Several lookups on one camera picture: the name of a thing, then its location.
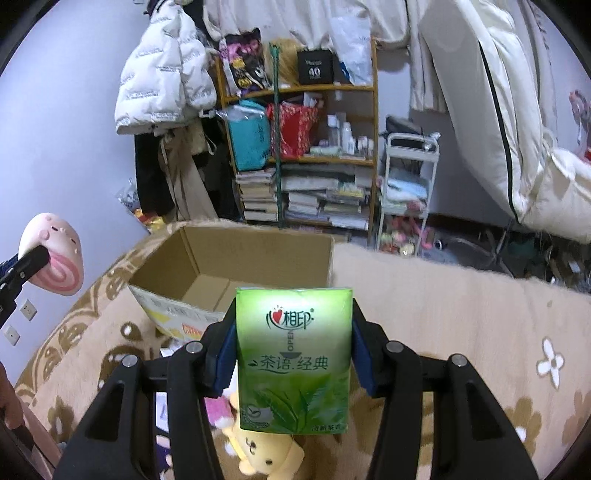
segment screw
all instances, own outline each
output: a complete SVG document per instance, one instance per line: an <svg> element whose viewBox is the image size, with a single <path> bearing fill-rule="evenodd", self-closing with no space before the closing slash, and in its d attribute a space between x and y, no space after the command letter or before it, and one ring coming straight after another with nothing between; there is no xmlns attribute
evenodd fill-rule
<svg viewBox="0 0 591 480"><path fill-rule="evenodd" d="M400 342L388 342L386 343L386 350L390 353L400 353L404 350L404 345Z"/></svg>
<svg viewBox="0 0 591 480"><path fill-rule="evenodd" d="M135 355L125 355L121 363L124 367L132 367L138 362L138 358Z"/></svg>
<svg viewBox="0 0 591 480"><path fill-rule="evenodd" d="M199 353L203 350L203 344L201 342L190 342L188 343L185 348L189 353Z"/></svg>
<svg viewBox="0 0 591 480"><path fill-rule="evenodd" d="M456 367L465 367L468 364L468 359L465 356L456 353L455 355L452 355L452 363Z"/></svg>

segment yellow plush toy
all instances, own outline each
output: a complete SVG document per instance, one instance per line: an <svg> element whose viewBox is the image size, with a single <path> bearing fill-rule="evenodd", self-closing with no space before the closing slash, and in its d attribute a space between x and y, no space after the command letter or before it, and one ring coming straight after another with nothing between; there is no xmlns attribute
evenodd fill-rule
<svg viewBox="0 0 591 480"><path fill-rule="evenodd" d="M226 451L238 456L244 475L262 473L268 480L291 480L304 460L304 450L290 435L250 432L240 428L238 393L230 395L236 421L222 432L228 437Z"/></svg>

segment mattress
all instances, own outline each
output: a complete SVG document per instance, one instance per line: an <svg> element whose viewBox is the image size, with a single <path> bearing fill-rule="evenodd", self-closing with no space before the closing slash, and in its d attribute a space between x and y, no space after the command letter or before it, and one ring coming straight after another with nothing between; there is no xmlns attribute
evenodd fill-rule
<svg viewBox="0 0 591 480"><path fill-rule="evenodd" d="M195 224L169 225L117 260L31 359L17 393L56 441L70 438L124 355L158 355L167 339L126 282L179 225ZM464 353L513 422L540 477L577 439L591 413L589 296L538 280L514 280L349 244L335 245L333 284L352 287L365 317L417 353L441 359ZM295 480L365 478L383 405L353 379L349 431L298 438L306 458ZM433 396L426 394L421 480L430 475L433 422ZM226 480L244 480L238 461L223 448L223 436L214 435Z"/></svg>

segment bottle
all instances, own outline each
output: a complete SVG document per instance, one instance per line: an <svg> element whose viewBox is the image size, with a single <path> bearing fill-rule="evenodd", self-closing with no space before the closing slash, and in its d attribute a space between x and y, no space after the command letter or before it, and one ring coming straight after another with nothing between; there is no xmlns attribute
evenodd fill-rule
<svg viewBox="0 0 591 480"><path fill-rule="evenodd" d="M328 115L327 122L329 126L329 146L340 147L339 120L336 118L336 115Z"/></svg>
<svg viewBox="0 0 591 480"><path fill-rule="evenodd" d="M351 131L351 124L349 122L345 122L343 124L343 128L341 129L341 146L343 147L343 151L347 155L354 155L355 153L355 146L353 146L353 152L350 152L350 143L351 139L353 138L353 132Z"/></svg>
<svg viewBox="0 0 591 480"><path fill-rule="evenodd" d="M359 137L357 139L357 150L360 157L367 158L368 156L368 138Z"/></svg>

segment black box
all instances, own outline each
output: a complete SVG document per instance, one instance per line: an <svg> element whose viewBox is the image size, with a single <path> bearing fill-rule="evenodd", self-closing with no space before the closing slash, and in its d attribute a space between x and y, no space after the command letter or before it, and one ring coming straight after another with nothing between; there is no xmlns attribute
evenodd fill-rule
<svg viewBox="0 0 591 480"><path fill-rule="evenodd" d="M297 53L298 76L302 85L332 84L335 81L330 50L302 50Z"/></svg>

